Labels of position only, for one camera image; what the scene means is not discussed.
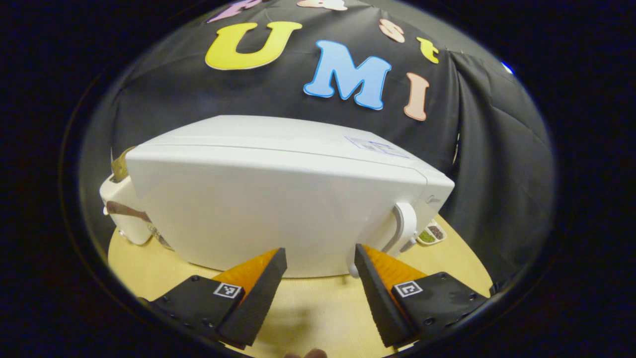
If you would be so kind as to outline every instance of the round wooden table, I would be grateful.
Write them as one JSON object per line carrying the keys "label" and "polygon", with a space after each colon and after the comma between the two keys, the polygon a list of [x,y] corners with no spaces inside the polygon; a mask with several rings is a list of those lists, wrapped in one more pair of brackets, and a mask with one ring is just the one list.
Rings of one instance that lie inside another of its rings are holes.
{"label": "round wooden table", "polygon": [[[435,221],[446,231],[446,239],[417,245],[399,259],[427,275],[446,271],[490,297],[492,281],[479,258],[443,218],[438,215]],[[191,275],[211,278],[220,272],[182,260],[154,238],[135,245],[117,229],[108,263],[133,295],[150,301]],[[314,347],[325,350],[329,358],[385,357],[395,352],[382,344],[360,280],[349,275],[284,278],[254,345],[242,352],[282,358],[287,352],[303,356]]]}

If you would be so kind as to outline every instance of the white handle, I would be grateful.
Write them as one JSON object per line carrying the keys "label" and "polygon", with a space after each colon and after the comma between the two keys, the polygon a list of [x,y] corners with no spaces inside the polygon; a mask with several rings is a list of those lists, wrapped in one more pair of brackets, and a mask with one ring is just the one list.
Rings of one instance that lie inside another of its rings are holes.
{"label": "white handle", "polygon": [[395,257],[415,244],[417,215],[409,203],[396,203],[393,207],[393,214],[397,221],[396,233],[384,246],[382,252]]}

